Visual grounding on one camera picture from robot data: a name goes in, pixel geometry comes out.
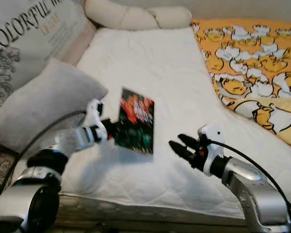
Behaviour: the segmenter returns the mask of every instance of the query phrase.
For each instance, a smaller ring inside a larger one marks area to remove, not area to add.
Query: white mattress
[[[75,153],[63,174],[64,194],[243,218],[237,199],[218,178],[193,170],[168,145],[179,133],[197,136],[199,127],[218,123],[226,143],[269,171],[291,201],[291,147],[221,104],[191,28],[99,30],[78,68],[108,88],[103,116],[112,121],[118,118],[123,86],[155,101],[154,155],[113,141]]]

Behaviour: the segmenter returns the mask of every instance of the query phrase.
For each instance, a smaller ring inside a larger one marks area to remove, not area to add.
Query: cartoon print blanket
[[[193,20],[215,92],[291,145],[291,23]]]

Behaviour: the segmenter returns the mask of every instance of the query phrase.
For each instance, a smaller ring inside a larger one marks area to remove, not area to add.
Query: black wire
[[[212,141],[210,140],[210,143],[219,145],[221,147],[225,147],[237,154],[239,154],[241,157],[245,158],[246,160],[248,160],[249,162],[251,162],[254,166],[256,166],[261,172],[263,172],[265,174],[265,176],[274,184],[274,186],[276,187],[276,189],[278,190],[278,192],[281,194],[281,196],[283,197],[283,199],[286,202],[287,205],[287,209],[288,209],[288,215],[291,221],[291,203],[288,201],[288,199],[286,198],[286,195],[284,194],[284,192],[282,191],[282,189],[280,188],[280,186],[277,184],[277,182],[275,181],[275,179],[264,169],[262,168],[257,162],[255,162],[254,160],[252,160],[250,157],[248,157],[247,155],[245,155],[244,153],[240,152],[239,150],[226,145],[224,143],[221,142],[216,142],[216,141]]]
[[[23,149],[23,151],[16,157],[16,159],[14,160],[12,166],[10,167],[8,173],[6,174],[2,185],[0,187],[0,195],[2,194],[2,192],[4,191],[4,188],[6,186],[6,183],[8,182],[11,174],[13,173],[17,163],[19,162],[19,160],[22,158],[22,156],[27,152],[27,150],[41,137],[43,136],[48,130],[50,130],[52,127],[54,127],[55,125],[57,125],[58,123],[60,123],[63,120],[68,119],[69,117],[78,115],[78,114],[86,114],[85,110],[77,110],[77,111],[73,111],[71,113],[68,113],[64,116],[62,116],[61,118],[57,119],[56,121],[52,122],[51,124],[49,124],[47,127],[45,127],[42,131],[40,131],[32,140],[31,142],[25,147],[25,149]]]

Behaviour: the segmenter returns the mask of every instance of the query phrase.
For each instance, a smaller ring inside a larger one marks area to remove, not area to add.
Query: wall
[[[183,5],[194,18],[254,17],[291,21],[291,0],[113,0],[141,7]]]

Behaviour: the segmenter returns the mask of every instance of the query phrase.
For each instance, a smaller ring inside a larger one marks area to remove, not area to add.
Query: printed picture
[[[115,144],[153,154],[154,101],[123,88]]]

